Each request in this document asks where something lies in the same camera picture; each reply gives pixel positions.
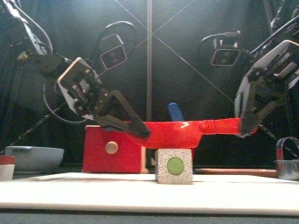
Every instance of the white table surface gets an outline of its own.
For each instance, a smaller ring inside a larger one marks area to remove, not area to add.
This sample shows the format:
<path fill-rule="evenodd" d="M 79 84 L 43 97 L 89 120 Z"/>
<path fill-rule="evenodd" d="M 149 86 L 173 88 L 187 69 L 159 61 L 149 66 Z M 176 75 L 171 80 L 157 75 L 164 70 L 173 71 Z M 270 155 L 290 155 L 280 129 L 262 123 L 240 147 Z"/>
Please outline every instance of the white table surface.
<path fill-rule="evenodd" d="M 247 175 L 160 185 L 153 174 L 64 173 L 0 182 L 0 190 L 0 208 L 299 215 L 299 182 Z"/>

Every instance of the wooden block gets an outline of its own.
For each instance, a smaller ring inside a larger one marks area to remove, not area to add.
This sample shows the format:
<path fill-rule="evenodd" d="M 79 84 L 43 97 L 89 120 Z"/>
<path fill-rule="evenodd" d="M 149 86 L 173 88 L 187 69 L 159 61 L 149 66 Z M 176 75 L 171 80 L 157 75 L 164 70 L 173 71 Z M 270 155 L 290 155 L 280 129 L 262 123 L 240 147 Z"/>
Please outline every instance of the wooden block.
<path fill-rule="evenodd" d="M 85 128 L 84 172 L 147 173 L 145 148 L 121 132 L 104 131 L 99 126 Z"/>
<path fill-rule="evenodd" d="M 159 184 L 192 184 L 192 150 L 160 149 L 155 153 L 155 178 Z"/>

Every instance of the small container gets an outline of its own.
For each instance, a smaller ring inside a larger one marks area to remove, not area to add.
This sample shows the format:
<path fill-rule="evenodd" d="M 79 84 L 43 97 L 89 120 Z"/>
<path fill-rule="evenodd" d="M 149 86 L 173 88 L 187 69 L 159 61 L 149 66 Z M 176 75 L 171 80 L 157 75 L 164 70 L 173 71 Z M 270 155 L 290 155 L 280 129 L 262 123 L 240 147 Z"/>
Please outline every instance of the small container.
<path fill-rule="evenodd" d="M 290 141 L 296 151 L 292 152 L 290 148 L 286 147 L 286 141 Z M 299 180 L 299 140 L 292 137 L 283 137 L 276 141 L 275 145 L 275 170 L 276 170 L 276 176 L 280 179 L 288 179 L 288 180 Z M 292 155 L 294 159 L 286 160 L 284 153 L 288 152 L 288 154 Z"/>
<path fill-rule="evenodd" d="M 299 180 L 299 159 L 276 160 L 275 170 L 280 179 Z"/>
<path fill-rule="evenodd" d="M 0 156 L 0 181 L 9 181 L 15 175 L 15 157 Z"/>

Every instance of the white bowl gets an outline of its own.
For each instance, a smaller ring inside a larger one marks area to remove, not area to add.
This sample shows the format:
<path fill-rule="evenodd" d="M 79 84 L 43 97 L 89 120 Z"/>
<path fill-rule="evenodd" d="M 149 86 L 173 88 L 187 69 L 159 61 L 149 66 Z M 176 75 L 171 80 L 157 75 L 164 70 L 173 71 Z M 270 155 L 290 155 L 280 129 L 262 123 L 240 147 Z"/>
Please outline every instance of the white bowl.
<path fill-rule="evenodd" d="M 48 172 L 61 164 L 64 149 L 35 147 L 35 146 L 7 146 L 5 156 L 15 156 L 16 172 Z"/>

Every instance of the gray bowl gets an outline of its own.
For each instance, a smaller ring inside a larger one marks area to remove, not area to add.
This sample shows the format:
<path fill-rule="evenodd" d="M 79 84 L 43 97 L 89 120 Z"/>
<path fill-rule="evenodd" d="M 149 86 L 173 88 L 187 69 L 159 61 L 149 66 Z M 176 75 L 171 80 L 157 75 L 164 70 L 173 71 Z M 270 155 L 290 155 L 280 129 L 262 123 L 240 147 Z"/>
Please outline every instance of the gray bowl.
<path fill-rule="evenodd" d="M 35 147 L 35 146 L 7 146 L 5 156 L 15 156 L 16 172 L 49 172 L 61 164 L 64 149 Z"/>
<path fill-rule="evenodd" d="M 299 159 L 276 160 L 275 170 L 280 179 L 299 180 Z"/>

